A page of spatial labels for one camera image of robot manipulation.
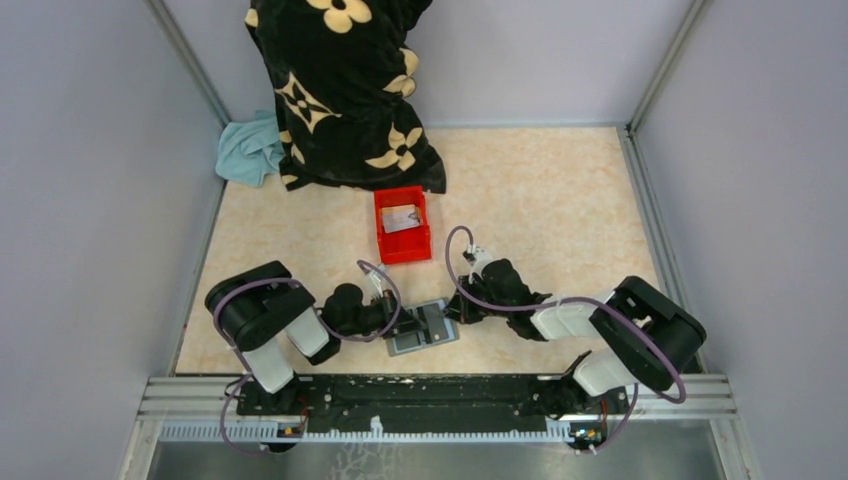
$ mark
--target beige tiled floor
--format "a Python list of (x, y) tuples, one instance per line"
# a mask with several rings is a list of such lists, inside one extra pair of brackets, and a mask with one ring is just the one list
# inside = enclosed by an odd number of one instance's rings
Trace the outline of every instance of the beige tiled floor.
[[(428, 136), (444, 158), (448, 194), (427, 197), (433, 259), (389, 268), (404, 303), (453, 294), (443, 256), (445, 236), (457, 224), (471, 227), (496, 258), (509, 258), (536, 291), (593, 294), (627, 275), (656, 284), (614, 129), (450, 129)], [(458, 272), (468, 268), (459, 256), (465, 245), (458, 237), (453, 248)], [(259, 189), (231, 183), (177, 371), (241, 371), (202, 304), (220, 280), (280, 260), (320, 305), (339, 283), (366, 286), (354, 264), (359, 258), (379, 261), (371, 193), (318, 186), (287, 193), (277, 177)], [(556, 372), (599, 346), (585, 339), (525, 341), (500, 319), (460, 327), (457, 342), (394, 358), (383, 341), (345, 343), (319, 367), (287, 339), (281, 344), (301, 373)]]

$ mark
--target yellow flower pattern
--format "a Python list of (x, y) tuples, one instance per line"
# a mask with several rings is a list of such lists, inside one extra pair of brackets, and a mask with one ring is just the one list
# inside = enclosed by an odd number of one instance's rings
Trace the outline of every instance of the yellow flower pattern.
[(303, 153), (300, 152), (300, 149), (297, 148), (297, 145), (295, 144), (292, 144), (292, 157), (302, 164), (306, 163), (306, 159), (303, 158)]
[(415, 80), (412, 79), (412, 74), (418, 69), (418, 55), (408, 48), (401, 48), (403, 53), (403, 64), (406, 66), (406, 73), (395, 77), (388, 85), (383, 87), (383, 91), (389, 93), (400, 93), (403, 98), (412, 95), (415, 92)]
[(398, 132), (395, 125), (392, 124), (391, 129), (389, 129), (389, 151), (380, 157), (366, 160), (365, 163), (374, 168), (389, 168), (392, 165), (397, 165), (403, 171), (408, 170), (415, 164), (415, 156), (412, 155), (411, 149), (418, 143), (418, 139), (421, 138), (423, 133), (423, 128), (415, 127), (404, 135)]
[(248, 27), (258, 28), (259, 27), (259, 12), (257, 12), (255, 8), (248, 9), (247, 10), (247, 16), (244, 17), (244, 23)]
[(362, 0), (306, 0), (309, 5), (324, 10), (324, 23), (336, 33), (347, 33), (353, 22), (371, 21), (371, 9)]
[(282, 95), (286, 105), (292, 113), (298, 116), (309, 133), (314, 133), (315, 125), (327, 117), (341, 117), (340, 113), (333, 113), (323, 103), (319, 102), (311, 93), (307, 92), (303, 85), (295, 78), (294, 73), (289, 73), (289, 81), (283, 88), (274, 90)]

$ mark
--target metal frame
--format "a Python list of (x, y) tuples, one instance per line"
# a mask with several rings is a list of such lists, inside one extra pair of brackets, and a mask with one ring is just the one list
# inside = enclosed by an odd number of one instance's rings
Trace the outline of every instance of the metal frame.
[[(203, 94), (221, 125), (230, 117), (223, 102), (206, 76), (188, 42), (162, 0), (145, 0), (155, 20), (171, 42), (177, 55)], [(615, 125), (627, 169), (630, 174), (645, 234), (651, 249), (654, 267), (661, 289), (684, 308), (687, 294), (681, 281), (676, 257), (662, 220), (659, 204), (651, 185), (650, 174), (639, 146), (638, 132), (654, 103), (659, 98), (675, 65), (688, 43), (693, 29), (703, 18), (712, 0), (694, 0), (683, 23), (653, 80), (640, 101), (633, 119), (626, 125)], [(218, 418), (223, 406), (224, 385), (233, 376), (163, 377), (151, 378), (139, 408), (130, 445), (121, 471), (124, 479), (147, 478), (159, 441), (220, 441)], [(654, 394), (643, 394), (632, 417), (634, 421), (708, 420), (713, 433), (716, 455), (728, 479), (761, 478), (748, 441), (744, 424), (739, 418), (727, 378), (721, 374), (684, 375), (689, 399), (682, 405), (662, 401)], [(271, 432), (279, 425), (297, 424), (295, 417), (240, 417), (235, 404), (226, 413), (226, 428), (237, 441), (270, 441)], [(594, 415), (569, 415), (552, 421), (549, 431), (535, 437), (515, 435), (430, 435), (397, 436), (374, 429), (368, 434), (305, 435), (306, 442), (562, 442), (563, 426), (571, 421), (595, 420)]]
[(183, 307), (180, 309), (183, 320), (183, 328), (180, 335), (176, 339), (172, 349), (174, 352), (171, 357), (171, 363), (168, 366), (168, 375), (174, 375), (177, 371), (177, 361), (180, 358), (180, 350), (182, 350), (183, 341), (185, 340), (185, 328), (188, 325), (191, 309), (194, 305), (194, 298), (197, 296), (197, 289), (200, 287), (200, 274), (203, 272), (203, 265), (206, 264), (206, 256), (209, 254), (209, 245), (212, 243), (212, 234), (215, 232), (215, 223), (218, 221), (218, 213), (221, 211), (221, 204), (224, 203), (224, 192), (227, 191), (227, 182), (221, 183), (221, 188), (215, 194), (215, 207), (209, 212), (209, 216), (204, 218), (204, 231), (206, 232), (203, 240), (203, 248), (200, 255), (197, 256), (193, 271), (196, 272), (194, 284), (191, 286), (189, 294), (183, 299)]

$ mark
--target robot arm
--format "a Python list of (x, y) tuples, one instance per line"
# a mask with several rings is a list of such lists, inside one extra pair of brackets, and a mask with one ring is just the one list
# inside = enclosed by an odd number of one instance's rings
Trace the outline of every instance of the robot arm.
[[(216, 327), (269, 393), (280, 391), (294, 378), (277, 343), (280, 332), (286, 332), (313, 365), (340, 348), (339, 340), (330, 337), (318, 320), (315, 297), (305, 287), (287, 282), (292, 282), (291, 273), (282, 263), (270, 262), (220, 282), (204, 301), (210, 313), (217, 312)], [(239, 289), (243, 291), (231, 296)]]
[(398, 309), (397, 298), (391, 288), (384, 287), (382, 276), (376, 270), (366, 273), (366, 277), (373, 290), (369, 304), (363, 305), (362, 289), (351, 283), (343, 283), (336, 287), (324, 303), (321, 318), (334, 332), (351, 337), (354, 335), (375, 336), (385, 330), (380, 336), (392, 338), (426, 328), (422, 320), (403, 308), (398, 312), (397, 321), (388, 328), (394, 312)]
[[(654, 391), (668, 390), (672, 374), (650, 352), (644, 338), (613, 319), (608, 312), (586, 303), (558, 305), (549, 294), (530, 293), (509, 260), (494, 260), (484, 249), (471, 245), (463, 252), (471, 265), (459, 284), (487, 306), (470, 301), (457, 290), (448, 315), (461, 323), (476, 323), (500, 316), (520, 337), (548, 341), (562, 337), (601, 337), (610, 348), (581, 356), (566, 376), (585, 395), (577, 403), (607, 391), (641, 382)], [(682, 370), (704, 343), (701, 324), (682, 308), (639, 277), (627, 277), (601, 298), (595, 298), (621, 313)], [(498, 307), (532, 306), (527, 310), (503, 312)]]

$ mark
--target white wall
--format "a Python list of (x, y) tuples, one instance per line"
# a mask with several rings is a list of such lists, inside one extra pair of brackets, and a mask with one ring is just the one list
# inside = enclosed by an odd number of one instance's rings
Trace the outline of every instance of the white wall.
[(715, 2), (639, 134), (765, 478), (848, 472), (848, 3)]
[(174, 354), (220, 130), (141, 0), (4, 2), (0, 115), (0, 478), (114, 478)]
[[(247, 0), (166, 0), (235, 119), (273, 109)], [(625, 122), (691, 0), (435, 0), (408, 39), (430, 125)]]

